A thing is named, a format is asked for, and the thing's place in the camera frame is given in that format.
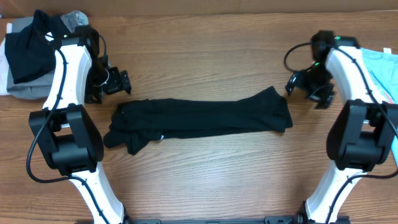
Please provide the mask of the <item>black t-shirt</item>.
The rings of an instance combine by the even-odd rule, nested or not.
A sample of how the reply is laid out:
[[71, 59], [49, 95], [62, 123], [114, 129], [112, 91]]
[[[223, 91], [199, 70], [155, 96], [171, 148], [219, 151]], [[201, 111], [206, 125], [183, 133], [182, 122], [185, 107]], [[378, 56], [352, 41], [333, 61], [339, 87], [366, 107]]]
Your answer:
[[190, 139], [261, 131], [285, 132], [293, 126], [287, 101], [274, 87], [238, 101], [173, 98], [135, 100], [118, 105], [104, 145], [125, 145], [135, 155], [151, 141]]

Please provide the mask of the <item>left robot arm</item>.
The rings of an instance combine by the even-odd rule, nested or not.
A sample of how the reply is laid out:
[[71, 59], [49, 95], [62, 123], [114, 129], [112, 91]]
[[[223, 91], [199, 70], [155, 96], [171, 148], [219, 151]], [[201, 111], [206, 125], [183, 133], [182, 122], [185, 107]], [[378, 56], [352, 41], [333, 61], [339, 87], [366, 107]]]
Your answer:
[[107, 54], [100, 52], [105, 40], [90, 26], [78, 26], [62, 37], [39, 37], [54, 48], [56, 66], [42, 110], [29, 116], [34, 140], [27, 173], [42, 184], [69, 180], [90, 209], [93, 223], [131, 223], [109, 184], [103, 139], [85, 109], [87, 103], [100, 104], [103, 95], [130, 93], [128, 73], [109, 65]]

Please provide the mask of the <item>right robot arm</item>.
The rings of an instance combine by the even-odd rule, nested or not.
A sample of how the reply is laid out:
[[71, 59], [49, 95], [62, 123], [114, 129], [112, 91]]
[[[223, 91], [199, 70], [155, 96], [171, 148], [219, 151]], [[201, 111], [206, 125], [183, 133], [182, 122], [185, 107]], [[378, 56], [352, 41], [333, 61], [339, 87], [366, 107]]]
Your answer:
[[320, 30], [307, 44], [314, 62], [292, 71], [287, 94], [301, 89], [318, 109], [327, 109], [335, 80], [343, 108], [328, 133], [330, 163], [314, 193], [296, 215], [266, 217], [265, 223], [349, 223], [338, 214], [341, 206], [361, 179], [376, 178], [370, 172], [385, 162], [397, 137], [397, 105], [378, 92], [357, 39]]

